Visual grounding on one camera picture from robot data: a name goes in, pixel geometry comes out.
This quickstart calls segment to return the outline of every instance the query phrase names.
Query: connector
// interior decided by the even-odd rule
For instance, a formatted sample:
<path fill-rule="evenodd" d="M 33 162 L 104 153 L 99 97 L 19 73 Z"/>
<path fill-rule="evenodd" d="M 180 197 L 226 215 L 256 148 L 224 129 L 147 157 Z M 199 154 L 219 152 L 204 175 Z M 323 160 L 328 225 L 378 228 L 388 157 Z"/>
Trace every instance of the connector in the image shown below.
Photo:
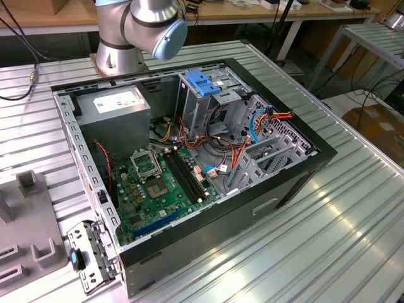
<path fill-rule="evenodd" d="M 273 107 L 272 107 L 272 105 L 268 105 L 268 106 L 265 108 L 265 113 L 267 114 L 268 119 L 269 119 L 269 120 L 272 120 L 272 116 L 273 116 Z"/>
<path fill-rule="evenodd" d="M 31 84 L 35 84 L 38 81 L 38 71 L 34 69 L 30 75 L 30 82 Z"/>
<path fill-rule="evenodd" d="M 216 169 L 210 169 L 210 170 L 208 170 L 208 171 L 206 172 L 206 174 L 207 174 L 207 176 L 208 176 L 210 179 L 213 179 L 213 178 L 215 178 L 215 177 L 218 176 L 218 174 L 217 174 L 217 172 L 216 172 Z"/>

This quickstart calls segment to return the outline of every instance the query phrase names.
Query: motherboard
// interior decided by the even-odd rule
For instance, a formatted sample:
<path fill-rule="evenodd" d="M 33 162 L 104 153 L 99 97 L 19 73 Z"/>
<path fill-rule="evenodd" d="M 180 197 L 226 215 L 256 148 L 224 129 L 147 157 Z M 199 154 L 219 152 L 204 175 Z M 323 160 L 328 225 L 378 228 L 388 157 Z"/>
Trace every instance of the motherboard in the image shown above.
<path fill-rule="evenodd" d="M 221 198 L 186 148 L 155 157 L 153 152 L 149 157 L 142 151 L 113 170 L 118 182 L 121 246 Z M 154 173 L 146 177 L 147 171 Z"/>

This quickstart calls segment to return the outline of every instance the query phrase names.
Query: slotted aluminum surface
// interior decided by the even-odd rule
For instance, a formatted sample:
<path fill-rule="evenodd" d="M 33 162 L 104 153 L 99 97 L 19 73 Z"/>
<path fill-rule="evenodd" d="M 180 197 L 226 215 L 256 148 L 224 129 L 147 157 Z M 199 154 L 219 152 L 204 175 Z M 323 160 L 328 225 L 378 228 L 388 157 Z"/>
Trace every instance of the slotted aluminum surface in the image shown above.
<path fill-rule="evenodd" d="M 379 23 L 344 25 L 343 33 L 398 69 L 404 68 L 404 32 Z"/>
<path fill-rule="evenodd" d="M 236 58 L 300 115 L 338 155 L 286 207 L 136 296 L 136 302 L 395 302 L 404 291 L 404 173 L 250 45 L 183 48 L 151 69 Z M 66 231 L 92 219 L 49 87 L 97 78 L 89 59 L 41 64 L 29 100 L 0 101 L 0 178 L 46 176 Z M 0 94 L 27 89 L 30 66 L 0 69 Z M 85 297 L 69 263 L 1 302 L 126 302 L 116 281 Z"/>

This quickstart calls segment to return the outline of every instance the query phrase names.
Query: blue drive bay bracket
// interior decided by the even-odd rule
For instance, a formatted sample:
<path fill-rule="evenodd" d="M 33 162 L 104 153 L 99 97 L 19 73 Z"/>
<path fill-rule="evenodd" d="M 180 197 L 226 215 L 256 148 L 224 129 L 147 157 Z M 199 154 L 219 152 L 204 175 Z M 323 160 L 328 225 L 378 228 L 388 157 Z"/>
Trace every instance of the blue drive bay bracket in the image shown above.
<path fill-rule="evenodd" d="M 203 97 L 221 92 L 220 87 L 215 86 L 201 71 L 188 71 L 185 75 Z"/>

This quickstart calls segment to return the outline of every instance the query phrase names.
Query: black cable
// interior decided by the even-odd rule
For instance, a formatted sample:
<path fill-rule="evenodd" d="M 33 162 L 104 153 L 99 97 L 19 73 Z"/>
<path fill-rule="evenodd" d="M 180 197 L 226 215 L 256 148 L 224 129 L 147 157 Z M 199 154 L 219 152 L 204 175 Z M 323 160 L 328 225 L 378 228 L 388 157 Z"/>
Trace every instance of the black cable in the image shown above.
<path fill-rule="evenodd" d="M 195 23 L 194 23 L 194 26 L 199 26 L 199 23 L 198 23 L 198 20 L 199 20 L 199 13 L 196 12 L 196 14 L 193 14 L 193 15 L 194 15 L 195 18 L 196 18 L 196 21 L 195 21 Z"/>
<path fill-rule="evenodd" d="M 384 85 L 380 86 L 379 88 L 382 88 L 382 87 L 384 87 L 384 86 L 386 86 L 386 85 L 392 85 L 392 84 L 397 84 L 397 83 L 387 83 L 387 84 L 384 84 Z M 368 93 L 368 95 L 371 95 L 372 93 L 376 94 L 376 93 L 379 93 L 379 92 L 377 92 L 377 91 L 373 91 L 373 92 L 370 92 L 370 91 L 363 91 L 361 94 L 356 94 L 356 95 L 357 95 L 357 96 L 366 95 L 366 93 Z M 347 96 L 351 101 L 353 101 L 353 102 L 355 102 L 356 104 L 362 106 L 362 104 L 361 104 L 360 102 L 358 102 L 358 101 L 354 100 L 353 98 L 351 98 L 351 97 L 348 95 L 348 93 L 344 93 L 344 95 Z M 370 97 L 369 99 L 374 100 L 375 102 L 377 102 L 380 106 L 384 107 L 385 109 L 388 109 L 388 110 L 395 110 L 395 109 L 393 109 L 393 108 L 390 108 L 390 107 L 387 107 L 387 106 L 383 105 L 381 102 L 379 102 L 379 101 L 378 101 L 376 98 L 374 98 L 374 97 Z"/>
<path fill-rule="evenodd" d="M 272 37 L 272 32 L 273 32 L 273 29 L 275 28 L 275 25 L 276 25 L 276 18 L 278 18 L 278 12 L 279 12 L 279 3 L 278 3 L 278 6 L 276 7 L 275 19 L 273 20 L 272 27 L 271 27 L 271 30 L 270 30 L 270 34 L 268 35 L 267 44 L 270 42 L 269 39 Z"/>
<path fill-rule="evenodd" d="M 27 36 L 25 35 L 25 32 L 23 31 L 22 27 L 20 26 L 20 24 L 17 22 L 17 20 L 14 18 L 13 14 L 11 13 L 11 11 L 8 9 L 8 7 L 6 6 L 6 3 L 4 3 L 4 0 L 0 0 L 0 3 L 2 4 L 2 6 L 4 7 L 4 9 L 6 10 L 7 14 L 9 15 L 9 17 L 12 19 L 12 21 L 14 22 L 14 24 L 17 26 L 17 28 L 19 29 L 22 38 L 24 39 L 24 41 L 29 45 L 29 47 L 40 57 L 42 57 L 45 60 L 48 61 L 60 61 L 56 58 L 53 57 L 47 57 L 45 55 L 43 55 L 43 53 L 39 52 L 35 47 L 32 46 L 32 44 L 27 40 Z"/>
<path fill-rule="evenodd" d="M 380 83 L 382 83 L 383 81 L 387 80 L 388 78 L 394 76 L 395 74 L 401 73 L 402 71 L 404 71 L 404 69 L 401 69 L 401 70 L 396 71 L 395 73 L 393 73 L 393 74 L 391 74 L 391 75 L 389 75 L 389 76 L 384 77 L 382 80 L 378 81 L 378 82 L 371 88 L 371 90 L 369 91 L 369 93 L 366 95 L 366 98 L 365 98 L 364 102 L 362 103 L 362 107 L 360 108 L 360 113 L 359 113 L 358 122 L 357 122 L 356 127 L 355 127 L 356 130 L 358 130 L 358 128 L 359 128 L 360 120 L 362 119 L 362 114 L 363 114 L 364 107 L 365 107 L 365 103 L 366 103 L 366 100 L 367 100 L 367 98 L 369 97 L 369 95 L 376 89 L 376 87 L 377 87 Z"/>
<path fill-rule="evenodd" d="M 320 90 L 321 88 L 325 88 L 325 86 L 328 84 L 328 82 L 331 81 L 332 78 L 334 78 L 334 76 L 336 74 L 338 74 L 340 72 L 340 70 L 342 69 L 342 67 L 344 67 L 344 65 L 349 61 L 349 59 L 352 57 L 352 55 L 356 52 L 357 48 L 355 50 L 353 50 L 353 52 L 351 52 L 349 54 L 349 56 L 347 57 L 347 60 L 344 61 L 343 64 L 341 64 L 341 66 L 339 68 L 336 69 L 336 71 L 330 76 L 328 77 L 328 79 L 319 87 L 317 87 L 314 91 L 312 91 L 312 94 L 314 95 L 316 92 L 318 92 L 318 90 Z"/>
<path fill-rule="evenodd" d="M 351 90 L 353 90 L 352 88 L 354 87 L 354 77 L 355 77 L 356 70 L 358 69 L 358 67 L 359 67 L 360 63 L 362 62 L 362 60 L 365 58 L 366 54 L 367 54 L 367 51 L 365 51 L 363 53 L 362 57 L 360 57 L 358 63 L 356 64 L 355 69 L 353 70 L 352 77 L 351 77 Z"/>
<path fill-rule="evenodd" d="M 290 7 L 292 6 L 294 0 L 288 0 L 288 3 L 286 4 L 285 9 L 283 10 L 282 16 L 280 17 L 280 20 L 278 22 L 278 25 L 276 26 L 276 31 L 274 34 L 270 37 L 270 41 L 268 42 L 268 45 L 266 46 L 265 49 L 265 55 L 269 56 L 273 45 L 275 44 L 275 40 L 279 35 L 280 29 L 282 28 L 283 24 L 285 23 L 285 19 L 287 15 L 289 14 Z"/>
<path fill-rule="evenodd" d="M 212 117 L 216 114 L 216 112 L 219 110 L 220 111 L 224 108 L 224 106 L 222 107 L 220 104 L 218 104 L 210 113 L 210 115 L 208 116 L 206 123 L 205 123 L 205 139 L 206 142 L 214 149 L 214 150 L 224 150 L 224 151 L 230 151 L 233 148 L 237 148 L 243 145 L 243 143 L 236 143 L 236 144 L 227 144 L 224 145 L 222 144 L 222 142 L 219 139 L 216 139 L 215 141 L 217 141 L 217 143 L 213 140 L 213 138 L 210 135 L 210 124 L 212 122 Z"/>
<path fill-rule="evenodd" d="M 215 150 L 217 153 L 213 153 L 212 151 L 209 151 L 209 150 L 206 148 L 206 142 L 204 142 L 204 143 L 202 144 L 202 147 L 203 147 L 204 150 L 206 150 L 207 153 L 209 153 L 209 154 L 211 154 L 211 155 L 213 155 L 213 156 L 217 156 L 217 155 L 220 153 L 220 151 L 216 150 L 216 149 L 215 149 L 214 147 L 212 147 L 212 146 L 210 146 L 210 147 L 212 147 L 212 149 Z"/>
<path fill-rule="evenodd" d="M 357 84 L 359 83 L 360 80 L 362 80 L 362 78 L 371 70 L 371 68 L 376 64 L 377 59 L 372 63 L 372 65 L 370 65 L 367 70 L 362 74 L 362 76 L 359 77 L 359 79 L 355 82 L 355 84 L 353 86 L 357 86 Z"/>
<path fill-rule="evenodd" d="M 35 62 L 39 63 L 38 57 L 36 52 L 29 46 L 29 44 L 23 39 L 23 37 L 17 33 L 14 28 L 12 28 L 11 26 L 8 25 L 7 22 L 5 22 L 5 20 L 3 18 L 0 17 L 0 22 L 4 25 L 6 25 L 6 27 L 8 27 L 9 30 L 11 30 L 11 32 L 13 32 L 14 35 L 17 36 L 17 38 L 24 43 L 24 45 L 27 47 L 27 49 L 31 52 L 32 56 L 35 58 Z"/>

